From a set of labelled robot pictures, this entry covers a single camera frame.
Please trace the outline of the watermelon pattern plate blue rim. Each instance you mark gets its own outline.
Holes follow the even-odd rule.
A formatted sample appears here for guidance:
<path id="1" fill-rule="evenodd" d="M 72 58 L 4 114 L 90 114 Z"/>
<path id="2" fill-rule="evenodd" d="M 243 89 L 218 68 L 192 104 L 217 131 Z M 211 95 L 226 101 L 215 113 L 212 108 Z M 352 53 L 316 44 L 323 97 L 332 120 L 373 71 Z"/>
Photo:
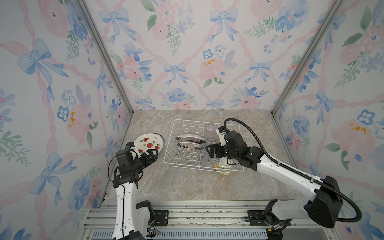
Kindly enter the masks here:
<path id="1" fill-rule="evenodd" d="M 149 149 L 158 150 L 159 152 L 164 148 L 164 138 L 156 133 L 143 134 L 134 140 L 135 151 L 139 155 Z"/>

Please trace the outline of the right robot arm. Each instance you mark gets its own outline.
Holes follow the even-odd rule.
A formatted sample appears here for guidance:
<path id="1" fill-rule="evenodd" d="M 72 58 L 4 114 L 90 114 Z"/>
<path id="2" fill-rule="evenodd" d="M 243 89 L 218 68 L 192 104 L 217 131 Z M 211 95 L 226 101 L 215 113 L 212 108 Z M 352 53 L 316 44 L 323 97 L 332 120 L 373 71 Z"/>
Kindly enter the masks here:
<path id="1" fill-rule="evenodd" d="M 333 228 L 343 205 L 335 193 L 334 179 L 320 179 L 285 165 L 259 147 L 249 147 L 235 132 L 221 133 L 220 142 L 206 146 L 211 158 L 226 159 L 227 165 L 240 164 L 255 172 L 266 174 L 299 192 L 296 200 L 271 200 L 260 217 L 248 216 L 250 223 L 264 222 L 268 232 L 281 232 L 294 219 L 312 220 L 324 228 Z"/>

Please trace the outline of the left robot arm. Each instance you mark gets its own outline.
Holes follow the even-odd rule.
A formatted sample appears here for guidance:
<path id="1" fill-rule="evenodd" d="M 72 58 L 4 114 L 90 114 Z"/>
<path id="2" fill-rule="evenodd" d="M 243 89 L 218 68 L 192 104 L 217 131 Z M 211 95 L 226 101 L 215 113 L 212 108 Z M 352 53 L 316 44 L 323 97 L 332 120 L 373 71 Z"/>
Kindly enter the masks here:
<path id="1" fill-rule="evenodd" d="M 116 223 L 113 240 L 146 240 L 150 224 L 155 221 L 152 204 L 137 203 L 138 182 L 143 171 L 158 159 L 159 151 L 149 149 L 140 155 L 133 149 L 116 153 L 118 167 L 114 171 L 113 187 L 117 195 Z"/>

